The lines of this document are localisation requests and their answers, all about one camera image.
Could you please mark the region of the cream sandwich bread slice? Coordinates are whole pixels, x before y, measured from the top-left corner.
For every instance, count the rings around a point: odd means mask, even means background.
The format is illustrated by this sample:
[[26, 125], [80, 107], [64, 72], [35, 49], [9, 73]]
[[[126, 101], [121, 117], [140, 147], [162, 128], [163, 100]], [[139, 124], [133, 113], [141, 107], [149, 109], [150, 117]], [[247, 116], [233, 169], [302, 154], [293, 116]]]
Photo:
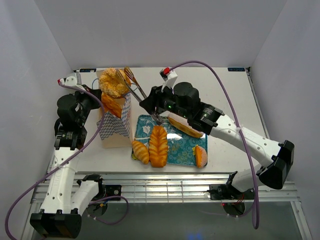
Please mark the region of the cream sandwich bread slice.
[[169, 123], [172, 126], [177, 128], [178, 130], [182, 131], [183, 133], [185, 133], [191, 137], [194, 137], [194, 138], [201, 138], [203, 136], [202, 132], [193, 129], [188, 124], [187, 119], [185, 119], [179, 115], [176, 115], [174, 113], [169, 113], [167, 118], [168, 118]]

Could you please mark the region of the twisted ring bread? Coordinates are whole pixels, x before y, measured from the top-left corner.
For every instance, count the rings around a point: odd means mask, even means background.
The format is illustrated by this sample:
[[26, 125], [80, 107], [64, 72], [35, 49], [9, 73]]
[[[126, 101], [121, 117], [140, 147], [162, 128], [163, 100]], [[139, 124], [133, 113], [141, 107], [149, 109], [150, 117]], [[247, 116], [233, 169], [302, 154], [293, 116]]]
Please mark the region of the twisted ring bread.
[[110, 112], [111, 114], [113, 114], [117, 118], [121, 118], [122, 107], [112, 97], [110, 97], [106, 93], [102, 92], [101, 102], [103, 103], [103, 107], [106, 112]]

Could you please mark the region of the sugared donut bread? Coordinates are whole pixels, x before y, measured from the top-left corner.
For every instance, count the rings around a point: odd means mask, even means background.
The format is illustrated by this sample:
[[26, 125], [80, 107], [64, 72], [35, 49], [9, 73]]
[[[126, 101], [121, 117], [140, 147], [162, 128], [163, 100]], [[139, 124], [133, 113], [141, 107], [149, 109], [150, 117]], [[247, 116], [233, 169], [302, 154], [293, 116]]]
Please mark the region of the sugared donut bread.
[[102, 92], [112, 98], [122, 98], [129, 92], [129, 89], [124, 83], [121, 83], [116, 72], [120, 71], [126, 82], [131, 86], [130, 79], [126, 76], [121, 68], [106, 68], [99, 77], [99, 88]]

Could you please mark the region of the blue checkered paper bag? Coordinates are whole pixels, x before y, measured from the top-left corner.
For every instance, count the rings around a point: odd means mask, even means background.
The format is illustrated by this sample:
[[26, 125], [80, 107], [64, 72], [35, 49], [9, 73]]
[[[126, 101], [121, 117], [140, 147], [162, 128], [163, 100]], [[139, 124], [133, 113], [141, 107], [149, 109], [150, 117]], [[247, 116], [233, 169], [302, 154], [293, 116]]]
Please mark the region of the blue checkered paper bag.
[[128, 92], [121, 98], [113, 99], [122, 107], [121, 118], [116, 117], [109, 111], [105, 111], [103, 107], [99, 109], [99, 120], [96, 123], [99, 125], [101, 120], [103, 120], [102, 127], [99, 130], [99, 137], [102, 147], [105, 149], [129, 147], [133, 139], [131, 128], [131, 93]]

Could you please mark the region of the braided leaf bread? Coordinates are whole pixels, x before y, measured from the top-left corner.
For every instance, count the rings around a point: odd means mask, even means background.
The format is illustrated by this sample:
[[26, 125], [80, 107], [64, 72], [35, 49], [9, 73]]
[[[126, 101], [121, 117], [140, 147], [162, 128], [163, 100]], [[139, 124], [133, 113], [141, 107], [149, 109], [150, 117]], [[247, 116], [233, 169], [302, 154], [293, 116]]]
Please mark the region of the braided leaf bread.
[[149, 138], [149, 161], [153, 168], [163, 168], [168, 160], [168, 139], [164, 127], [156, 125]]

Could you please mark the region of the metal tongs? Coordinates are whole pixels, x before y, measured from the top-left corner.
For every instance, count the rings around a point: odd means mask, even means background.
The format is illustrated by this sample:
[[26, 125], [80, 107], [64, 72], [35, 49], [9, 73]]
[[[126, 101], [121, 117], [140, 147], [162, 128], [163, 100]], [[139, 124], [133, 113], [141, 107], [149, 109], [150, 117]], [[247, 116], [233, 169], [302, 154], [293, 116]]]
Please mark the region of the metal tongs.
[[138, 83], [137, 79], [135, 78], [134, 73], [132, 70], [125, 66], [123, 70], [125, 76], [130, 80], [130, 82], [135, 86], [135, 88], [132, 88], [126, 78], [123, 76], [120, 69], [116, 70], [116, 77], [118, 78], [119, 82], [126, 86], [126, 88], [129, 90], [129, 92], [134, 96], [134, 98], [140, 103], [142, 100], [147, 98], [146, 93]]

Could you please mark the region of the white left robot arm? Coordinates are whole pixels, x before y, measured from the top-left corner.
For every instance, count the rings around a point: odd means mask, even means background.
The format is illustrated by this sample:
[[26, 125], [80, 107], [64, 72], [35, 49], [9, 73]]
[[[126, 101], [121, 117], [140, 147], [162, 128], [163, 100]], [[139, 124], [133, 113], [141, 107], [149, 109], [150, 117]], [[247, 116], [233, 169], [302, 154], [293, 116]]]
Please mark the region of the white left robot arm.
[[49, 186], [38, 213], [30, 217], [31, 226], [44, 238], [75, 239], [81, 230], [82, 214], [92, 200], [106, 195], [106, 187], [98, 174], [79, 180], [72, 194], [78, 154], [86, 141], [85, 123], [91, 110], [101, 107], [102, 92], [83, 85], [81, 90], [60, 97], [55, 123], [54, 158]]

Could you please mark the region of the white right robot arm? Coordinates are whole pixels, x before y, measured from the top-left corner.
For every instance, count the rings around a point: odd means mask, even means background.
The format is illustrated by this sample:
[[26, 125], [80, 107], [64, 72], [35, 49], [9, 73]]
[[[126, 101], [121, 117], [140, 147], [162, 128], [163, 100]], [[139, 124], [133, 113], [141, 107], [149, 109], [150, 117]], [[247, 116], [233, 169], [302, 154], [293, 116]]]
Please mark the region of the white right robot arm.
[[199, 132], [223, 140], [234, 147], [249, 152], [258, 161], [253, 169], [230, 174], [225, 185], [217, 188], [221, 198], [237, 199], [254, 187], [283, 188], [294, 162], [295, 146], [289, 140], [280, 143], [236, 125], [236, 120], [213, 105], [204, 103], [199, 91], [188, 82], [178, 83], [173, 89], [152, 87], [147, 98], [139, 105], [150, 115], [169, 111], [187, 120], [188, 125]]

